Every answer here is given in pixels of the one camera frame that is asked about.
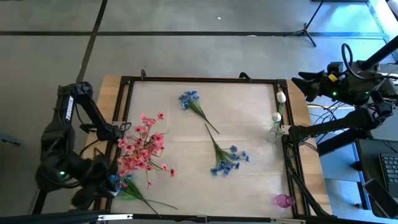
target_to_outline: tripod stand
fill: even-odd
[[[299,35],[299,36],[304,36],[304,35],[306,35],[306,36],[311,40],[313,46],[314,46],[314,47],[317,47],[316,43],[313,41],[313,39],[312,39],[310,33],[308,32],[308,27],[310,26],[310,24],[311,24],[313,18],[315,17],[315,15],[318,13],[318,11],[319,11],[319,9],[321,8],[323,2],[324,2],[324,0],[322,0],[321,3],[319,4],[317,10],[316,10],[315,13],[312,15],[312,17],[311,17],[311,19],[310,19],[310,22],[304,24],[304,29],[299,30],[299,31],[295,31],[295,32],[293,32],[293,33],[291,33],[291,34],[289,34],[289,35],[285,35],[285,37],[290,37],[290,36],[293,36],[293,35]]]

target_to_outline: blue flower bunch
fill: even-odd
[[[211,140],[213,141],[214,150],[216,152],[216,167],[210,169],[210,172],[213,175],[217,175],[219,171],[222,171],[224,175],[228,175],[234,167],[235,169],[239,169],[239,166],[241,165],[239,162],[240,160],[245,160],[246,162],[250,161],[247,152],[243,151],[241,155],[238,155],[238,148],[234,145],[229,147],[229,149],[220,148],[213,139],[213,136],[208,128],[207,131],[210,134]]]
[[[124,177],[127,180],[132,180],[134,178],[133,175],[129,174]],[[121,179],[120,176],[112,174],[109,176],[109,182],[114,185],[114,188],[118,191],[118,194],[123,194],[125,192],[125,188],[127,185],[124,183],[124,179]]]
[[[193,112],[197,115],[201,116],[208,124],[219,134],[217,129],[207,120],[205,112],[203,112],[200,104],[199,104],[199,96],[197,95],[197,91],[185,91],[178,99],[181,101],[182,109],[187,110],[191,108]]]

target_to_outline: wooden board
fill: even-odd
[[[294,125],[311,126],[310,112],[303,93],[291,80],[287,80],[287,86]],[[307,142],[316,146],[314,139],[309,139]],[[305,185],[322,208],[332,214],[319,154],[305,144],[299,149]]]
[[[228,176],[212,176],[215,152],[205,121],[192,110],[184,111],[178,100],[187,90],[198,91],[206,117],[220,132],[210,128],[220,147],[234,144],[248,152],[250,163],[241,161],[239,170]],[[270,84],[134,82],[127,121],[138,125],[141,114],[156,117],[164,112],[165,120],[151,133],[167,133],[166,150],[152,161],[177,170],[175,177],[149,172],[149,180],[154,182],[150,189],[145,172],[137,171],[138,188],[145,198],[178,208],[152,203],[163,215],[292,218],[290,208],[275,204],[276,196],[289,194],[281,142],[266,140],[275,111],[274,86]],[[154,214],[139,200],[118,198],[113,200],[111,212]]]
[[[116,102],[118,95],[120,80],[120,76],[108,75],[104,78],[103,85],[101,87],[97,104],[99,110],[102,112],[107,121],[110,121],[113,115],[115,106],[114,102]],[[292,81],[288,80],[287,83],[289,87],[290,104],[292,106],[295,124],[307,126],[311,125],[309,111],[303,94]],[[88,135],[87,144],[91,143],[94,139],[96,139],[95,134],[90,133]],[[315,145],[313,139],[309,140],[309,142]],[[96,145],[96,147],[104,152],[106,143],[99,143]],[[85,156],[92,155],[92,153],[93,152],[88,149]],[[300,154],[306,186],[313,194],[317,202],[320,203],[322,208],[328,213],[331,213],[330,202],[326,191],[326,185],[318,154],[306,145],[300,146]],[[300,204],[298,205],[298,210],[303,211]]]

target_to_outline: keyboard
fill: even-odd
[[[387,190],[398,197],[398,153],[382,153],[379,157]]]

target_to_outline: concrete floor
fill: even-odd
[[[398,23],[382,11],[385,2],[371,2],[376,12],[382,12],[379,19],[388,22],[382,21],[389,27],[386,32],[394,35]],[[309,0],[113,0],[99,30],[289,32],[301,29],[317,4]],[[91,31],[100,5],[100,0],[0,1],[0,31]],[[310,30],[379,32],[365,3],[340,2],[325,3]],[[29,213],[37,190],[34,172],[40,136],[51,120],[57,86],[74,82],[88,40],[87,36],[0,35],[0,132],[24,142],[22,147],[0,144],[2,217]],[[97,37],[84,80],[93,85],[97,99],[105,75],[138,75],[142,68],[157,76],[237,77],[246,72],[253,78],[292,78],[299,71],[319,72],[328,63],[340,61],[342,43],[350,44],[355,60],[366,59],[385,44],[381,36],[314,40],[317,48],[305,37]],[[395,61],[390,56],[384,62]],[[86,135],[76,121],[79,151]],[[66,211],[71,196],[70,190],[51,193],[43,212]],[[335,205],[341,207],[342,201],[337,201]],[[333,204],[332,209],[338,216],[342,212]],[[359,218],[358,214],[343,216]]]

